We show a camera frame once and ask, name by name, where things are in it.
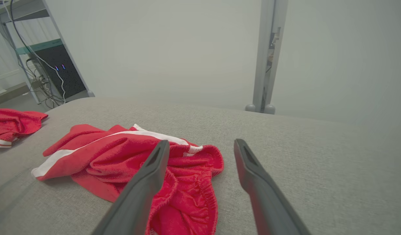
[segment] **baseboard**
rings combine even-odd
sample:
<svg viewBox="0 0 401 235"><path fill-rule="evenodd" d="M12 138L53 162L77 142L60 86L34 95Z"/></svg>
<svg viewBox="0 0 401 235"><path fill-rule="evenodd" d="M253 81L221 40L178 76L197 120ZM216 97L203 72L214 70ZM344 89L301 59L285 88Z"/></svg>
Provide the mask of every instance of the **baseboard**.
<svg viewBox="0 0 401 235"><path fill-rule="evenodd" d="M19 95L23 95L26 92L29 92L29 88L25 82L8 88L6 92L0 94L0 104L15 97L18 97Z"/></svg>

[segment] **gray fabric surface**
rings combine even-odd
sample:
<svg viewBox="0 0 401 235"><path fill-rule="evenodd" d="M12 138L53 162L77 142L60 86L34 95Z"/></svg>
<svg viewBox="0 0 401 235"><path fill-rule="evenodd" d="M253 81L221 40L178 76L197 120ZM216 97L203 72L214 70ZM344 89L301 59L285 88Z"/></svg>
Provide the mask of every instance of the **gray fabric surface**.
<svg viewBox="0 0 401 235"><path fill-rule="evenodd" d="M401 234L401 140L355 127L239 110L84 98L48 112L35 134L0 149L0 234L90 234L110 207L69 177L39 182L30 171L71 126L133 124L217 146L217 235L256 234L233 140L243 138L314 235Z"/></svg>

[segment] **gray floor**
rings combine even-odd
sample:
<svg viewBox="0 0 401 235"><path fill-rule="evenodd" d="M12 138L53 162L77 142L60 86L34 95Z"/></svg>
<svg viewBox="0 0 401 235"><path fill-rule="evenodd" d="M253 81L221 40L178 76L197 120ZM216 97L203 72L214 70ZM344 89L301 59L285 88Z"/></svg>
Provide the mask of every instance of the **gray floor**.
<svg viewBox="0 0 401 235"><path fill-rule="evenodd" d="M88 97L87 91L73 95L70 98L67 98L66 101L76 100L84 97ZM52 107L50 100L47 100L47 104ZM44 103L37 104L30 92L0 104L0 109L3 108L14 109L18 111L37 111L41 113L45 113L50 110L50 108L48 108Z"/></svg>

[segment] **red garment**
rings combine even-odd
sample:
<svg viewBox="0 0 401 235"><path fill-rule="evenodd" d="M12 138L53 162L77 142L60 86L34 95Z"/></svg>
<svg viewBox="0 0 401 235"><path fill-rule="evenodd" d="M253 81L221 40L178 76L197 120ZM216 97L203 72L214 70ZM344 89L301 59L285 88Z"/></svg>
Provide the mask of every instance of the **red garment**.
<svg viewBox="0 0 401 235"><path fill-rule="evenodd" d="M38 131L46 117L40 112L0 109L0 148L10 148L19 137Z"/></svg>
<svg viewBox="0 0 401 235"><path fill-rule="evenodd" d="M48 159L32 174L38 180L71 175L96 196L114 202L160 140L170 154L162 189L154 196L146 235L212 235L217 225L217 199L211 178L222 172L215 146L119 125L103 131L76 125L44 152Z"/></svg>

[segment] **teal box lid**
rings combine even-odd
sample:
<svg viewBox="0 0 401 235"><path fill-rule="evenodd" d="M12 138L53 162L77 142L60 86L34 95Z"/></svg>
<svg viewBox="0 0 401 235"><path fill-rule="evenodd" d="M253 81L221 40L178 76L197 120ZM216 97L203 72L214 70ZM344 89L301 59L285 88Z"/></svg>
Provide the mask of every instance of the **teal box lid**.
<svg viewBox="0 0 401 235"><path fill-rule="evenodd" d="M37 52L37 51L51 48L54 46L60 46L62 44L63 44L63 42L61 41L61 39L56 39L56 40L51 40L48 42L30 45L30 47L34 52ZM21 48L16 49L16 53L18 53L18 55L29 54L29 50L26 47L21 47Z"/></svg>

